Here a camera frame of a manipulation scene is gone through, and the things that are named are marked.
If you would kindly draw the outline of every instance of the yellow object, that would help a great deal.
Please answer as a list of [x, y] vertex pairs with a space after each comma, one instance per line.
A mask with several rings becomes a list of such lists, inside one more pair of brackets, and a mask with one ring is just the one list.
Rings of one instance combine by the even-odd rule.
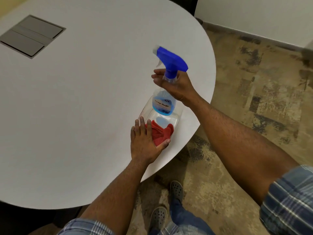
[[0, 17], [13, 10], [26, 0], [0, 0]]

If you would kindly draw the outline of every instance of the baseboard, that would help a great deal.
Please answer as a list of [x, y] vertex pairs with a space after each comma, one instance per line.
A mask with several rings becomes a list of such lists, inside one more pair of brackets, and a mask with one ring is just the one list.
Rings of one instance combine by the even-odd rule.
[[271, 43], [272, 45], [275, 45], [277, 47], [284, 48], [284, 49], [287, 49], [290, 51], [301, 52], [304, 59], [310, 59], [310, 60], [313, 59], [313, 50], [309, 49], [309, 48], [299, 47], [296, 45], [280, 42], [280, 41], [277, 41], [274, 39], [269, 39], [269, 38], [266, 38], [263, 36], [246, 33], [243, 31], [231, 29], [231, 28], [228, 28], [225, 26], [216, 25], [216, 24], [212, 24], [212, 23], [208, 23], [208, 22], [203, 22], [202, 26], [205, 30], [209, 30], [212, 32], [236, 33], [236, 34], [240, 35], [241, 38], [243, 38], [244, 40], [249, 41], [249, 42], [260, 43], [262, 40], [266, 40], [269, 43]]

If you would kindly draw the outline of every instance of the person's left hand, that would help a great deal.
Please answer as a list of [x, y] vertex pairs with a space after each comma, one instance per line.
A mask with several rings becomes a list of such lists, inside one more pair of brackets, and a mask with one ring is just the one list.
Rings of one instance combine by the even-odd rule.
[[146, 130], [144, 119], [140, 117], [140, 126], [139, 120], [135, 120], [135, 126], [131, 127], [131, 159], [149, 165], [157, 159], [170, 141], [167, 139], [156, 147], [152, 140], [151, 120], [148, 120]]

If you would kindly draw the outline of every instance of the blue jeans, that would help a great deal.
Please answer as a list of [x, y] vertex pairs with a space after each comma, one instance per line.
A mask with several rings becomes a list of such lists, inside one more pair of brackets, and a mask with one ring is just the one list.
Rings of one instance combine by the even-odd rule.
[[[198, 229], [201, 229], [208, 235], [215, 235], [215, 233], [205, 221], [203, 221], [199, 217], [194, 216], [193, 213], [185, 210], [178, 199], [172, 200], [170, 204], [170, 214], [172, 221], [178, 226], [192, 225], [197, 227]], [[159, 231], [160, 230], [158, 229], [151, 229], [149, 235], [157, 235]]]

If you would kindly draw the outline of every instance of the tabletop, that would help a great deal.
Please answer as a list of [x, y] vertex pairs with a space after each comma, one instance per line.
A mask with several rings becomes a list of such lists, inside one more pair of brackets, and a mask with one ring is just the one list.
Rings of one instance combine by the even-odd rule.
[[[0, 44], [0, 200], [61, 209], [91, 203], [131, 160], [130, 129], [153, 91], [160, 45], [189, 66], [208, 102], [215, 58], [205, 30], [168, 0], [27, 0], [0, 35], [28, 15], [66, 28], [33, 59]], [[143, 180], [199, 127], [185, 107], [171, 143]]]

